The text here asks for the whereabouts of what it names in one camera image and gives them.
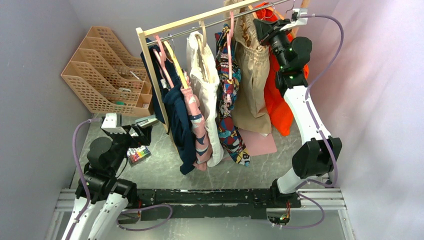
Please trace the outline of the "beige shorts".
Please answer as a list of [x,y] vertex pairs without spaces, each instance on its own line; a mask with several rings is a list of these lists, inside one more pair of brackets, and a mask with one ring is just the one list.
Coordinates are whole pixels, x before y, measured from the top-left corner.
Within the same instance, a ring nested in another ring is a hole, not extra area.
[[235,19],[232,37],[235,60],[241,70],[241,82],[232,118],[238,128],[266,136],[272,132],[264,97],[270,71],[269,49],[258,42],[254,19],[247,21],[252,41],[250,46],[246,45],[242,36],[241,17]]

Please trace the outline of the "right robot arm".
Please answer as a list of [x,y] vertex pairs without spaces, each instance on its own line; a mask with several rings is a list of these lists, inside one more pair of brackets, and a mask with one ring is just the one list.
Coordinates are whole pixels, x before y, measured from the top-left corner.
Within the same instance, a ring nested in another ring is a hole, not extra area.
[[270,46],[279,69],[275,74],[275,87],[283,97],[298,126],[302,146],[292,157],[292,167],[275,179],[270,188],[270,202],[282,207],[296,191],[316,177],[334,173],[338,177],[337,159],[342,142],[333,137],[321,121],[310,97],[304,67],[310,61],[312,41],[307,37],[288,39],[293,23],[289,19],[274,22],[254,19],[258,42]]

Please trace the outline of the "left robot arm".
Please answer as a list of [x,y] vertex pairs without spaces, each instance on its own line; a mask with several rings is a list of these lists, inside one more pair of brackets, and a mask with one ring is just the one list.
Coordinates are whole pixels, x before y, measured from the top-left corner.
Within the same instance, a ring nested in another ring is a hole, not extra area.
[[89,145],[87,164],[80,168],[71,219],[64,240],[100,240],[125,208],[140,207],[136,183],[120,179],[118,170],[128,150],[149,146],[152,126],[124,125],[122,132],[105,132]]

